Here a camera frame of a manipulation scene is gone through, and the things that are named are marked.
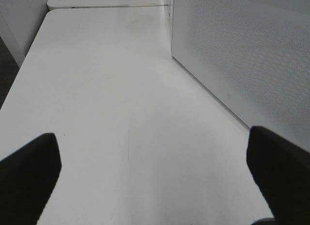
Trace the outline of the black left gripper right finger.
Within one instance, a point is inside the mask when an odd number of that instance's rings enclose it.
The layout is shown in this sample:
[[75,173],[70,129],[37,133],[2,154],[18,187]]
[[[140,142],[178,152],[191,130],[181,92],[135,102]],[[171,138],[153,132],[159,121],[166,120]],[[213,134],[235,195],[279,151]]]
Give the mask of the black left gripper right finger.
[[250,129],[246,162],[278,225],[310,223],[310,154],[262,126]]

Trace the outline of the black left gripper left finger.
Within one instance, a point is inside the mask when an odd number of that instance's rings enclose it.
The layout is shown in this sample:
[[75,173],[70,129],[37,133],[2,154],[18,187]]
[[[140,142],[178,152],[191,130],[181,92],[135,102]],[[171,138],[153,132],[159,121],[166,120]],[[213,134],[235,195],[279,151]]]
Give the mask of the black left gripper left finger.
[[62,168],[54,133],[45,133],[0,162],[0,223],[37,224]]

